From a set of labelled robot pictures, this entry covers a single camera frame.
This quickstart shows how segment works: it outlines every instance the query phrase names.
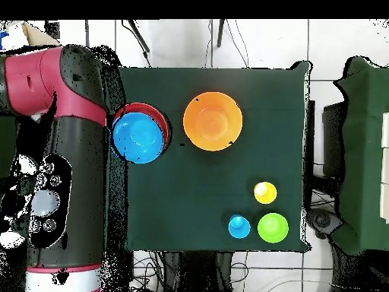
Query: table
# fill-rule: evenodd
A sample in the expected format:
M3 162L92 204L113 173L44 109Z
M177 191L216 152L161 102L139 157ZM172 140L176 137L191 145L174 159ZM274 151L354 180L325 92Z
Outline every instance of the table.
M128 165L128 249L262 250L304 252L300 239L302 156L309 62L282 69L120 68L128 103L155 106L172 124L172 141L153 163ZM243 128L229 148L196 148L182 126L186 106L207 91L240 106ZM277 199L259 204L253 188L273 183ZM262 216L282 214L289 234L276 244L257 233ZM229 217L248 218L251 232L237 240Z
M347 254L389 250L389 225L380 218L383 113L389 112L389 72L363 57L349 59L338 82L347 115L342 126L344 181L339 214L345 224L332 234Z

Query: red robot arm segment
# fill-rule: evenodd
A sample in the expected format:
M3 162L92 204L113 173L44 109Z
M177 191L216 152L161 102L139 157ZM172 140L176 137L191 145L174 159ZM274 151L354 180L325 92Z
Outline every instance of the red robot arm segment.
M75 116L106 125L103 83L88 48L66 46L7 57L5 80L16 114L44 113L56 92L56 118Z

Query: robot control buttons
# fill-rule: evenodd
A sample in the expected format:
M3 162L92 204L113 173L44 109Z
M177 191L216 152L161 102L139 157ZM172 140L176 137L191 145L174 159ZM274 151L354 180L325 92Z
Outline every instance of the robot control buttons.
M31 202L31 214L38 217L47 217L59 208L58 193L51 190L39 190Z
M61 183L61 178L58 175L52 176L50 178L50 185L56 187Z
M47 184L47 178L43 173L39 173L38 176L36 176L36 187L38 189L41 189Z
M57 227L57 223L51 218L49 218L48 220L45 220L45 222L43 223L43 230L45 232L48 232L48 233L55 230L56 227Z
M42 224L39 221L31 221L29 231L31 233L38 233L42 228Z
M47 173L51 175L54 172L54 164L53 163L45 163L42 166L40 166L40 171L42 173Z

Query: floor tile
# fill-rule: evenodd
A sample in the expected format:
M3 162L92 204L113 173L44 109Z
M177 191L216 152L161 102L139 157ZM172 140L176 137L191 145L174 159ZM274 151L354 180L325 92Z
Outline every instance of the floor tile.
M86 45L85 20L60 20L59 39L61 45Z
M332 268L332 252L327 240L320 240L315 231L308 225L305 229L305 238L312 246L311 251L304 253L304 268Z
M160 275L161 280L163 281L163 270ZM146 288L154 292L163 292L163 286L160 281L158 281L156 272L150 266L146 268L134 268L134 280L130 282L130 287L141 287L146 284Z
M244 277L244 270L233 268L232 281ZM233 283L233 292L302 292L302 270L251 268L244 281Z
M148 21L152 66L201 68L205 66L210 31L207 19Z
M135 268L145 268L147 264L149 264L149 267L153 264L153 260L150 259L150 254L147 251L134 251L134 267ZM158 257L158 263L160 264L161 268L163 268L163 263L160 261L160 258Z
M375 64L385 66L389 63L388 24L387 19L311 19L311 78L341 78L346 60L353 56L367 56Z
M90 47L106 45L115 50L115 21L89 20Z
M330 292L332 270L304 269L303 292Z
M332 82L312 81L309 85L309 99L315 101L314 173L322 175L324 162L322 113L326 106L343 102L344 98Z
M232 254L231 265L233 265L234 263L237 263L237 262L245 263L246 253L247 252L234 252L234 254Z
M249 252L249 268L301 268L302 253L298 252Z
M126 20L123 21L123 24L127 28L130 28ZM151 41L148 33L148 21L138 21L138 26L138 30L141 33L141 36L144 38L146 44L150 47ZM147 61L143 56L143 49L139 45L137 39L134 37L130 30L127 30L122 26L122 21L120 20L116 21L116 54L118 55L121 64L125 67L148 66ZM153 65L151 59L153 52L150 52L148 55L150 57L149 61L151 62L151 65L156 67L156 65Z
M251 68L290 68L295 62L307 59L308 21L306 19L229 19L224 23L222 46L217 48L219 20L213 19L213 66L244 68L245 42L248 65Z

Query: wire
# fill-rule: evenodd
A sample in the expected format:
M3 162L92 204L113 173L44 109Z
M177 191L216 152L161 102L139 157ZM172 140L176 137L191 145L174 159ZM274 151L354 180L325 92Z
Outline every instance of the wire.
M289 283L289 282L311 282L311 283L322 283L322 284L329 284L331 287L339 287L341 289L345 289L345 290L356 290L356 289L361 289L360 287L343 287L341 285L336 285L336 284L332 284L330 282L324 282L324 281L311 281L311 280L289 280L289 281L284 281L284 282L281 282L277 285L275 285L274 287L272 287L270 290L268 290L267 292L271 292L272 290L274 290L276 287L279 287L280 285L283 285L283 284L286 284L286 283Z
M205 52L205 68L207 68L207 56L208 56L208 48L210 46L210 41L207 44L207 51Z
M153 263L155 264L155 266L157 267L157 271L158 271L158 269L159 269L160 271L162 271L162 269L161 269L161 267L160 267L160 264L158 263L158 260L155 260L154 258L152 258L152 261L153 261ZM163 278L161 278L161 277L158 275L158 273L157 273L157 279L159 280L159 282L162 284L162 286L163 286L164 288L173 290L172 287L170 287L168 284L166 284L166 283L163 281Z
M144 58L147 60L147 64L149 65L149 67L151 67L151 64L150 64L150 62L149 62L149 59L148 59L148 57L147 57L147 53L146 53L146 51L144 50L144 48L143 48L141 42L139 41L139 39L136 37L134 31L132 31L130 28L126 27L126 26L124 25L124 21L123 21L123 20L122 20L122 26L123 26L125 29L129 30L129 31L134 35L134 37L135 37L135 39L137 40L139 46L140 46L140 47L142 48L142 50L143 50L143 56L144 56Z
M237 50L238 50L238 52L239 52L239 55L242 57L242 59L243 59L243 62L245 63L245 66L246 66L246 68L248 68L248 65L247 65L247 63L246 63L245 59L243 58L243 55L242 55L242 53L240 52L240 50L239 50L238 46L236 45L236 43L235 43L235 40L234 40L234 37L232 36L232 31L231 31L231 28L229 27L229 22L228 22L228 19L226 19L226 22L227 22L227 26L228 26L228 29L229 29L229 32L231 33L231 35L229 35L228 33L227 33L227 34L229 35L229 37L231 38L232 42L234 43L234 45L235 45L236 49L237 49Z
M243 37L240 34L240 30L239 30L239 27L238 27L238 23L236 22L236 19L235 19L235 24L236 24L236 29L238 30L238 33L240 35L240 39L242 40L243 45L245 45L245 51L246 51L246 57L247 57L247 67L248 67L248 66L250 66L249 63L248 63L248 51L247 51L247 47L246 47L245 41L243 40Z
M240 280L232 281L231 283L241 282L241 281L245 280L245 279L247 278L247 276L248 276L248 271L249 271L249 270L248 270L248 267L247 267L247 265L246 265L245 263L236 262L236 263L234 263L233 265L231 265L231 268L233 268L233 266L234 266L234 265L237 265L237 264L242 264L242 265L243 265L243 267L244 267L244 269L245 269L245 277L243 277L243 278L240 279Z
M314 192L314 191L312 191L317 197L319 197L319 198L321 198L321 199L323 199L324 200L324 202L326 203L326 204L330 204L330 203L333 203L334 201L332 201L332 202L330 202L330 201L328 201L328 200L325 200L323 197L321 197L317 192Z

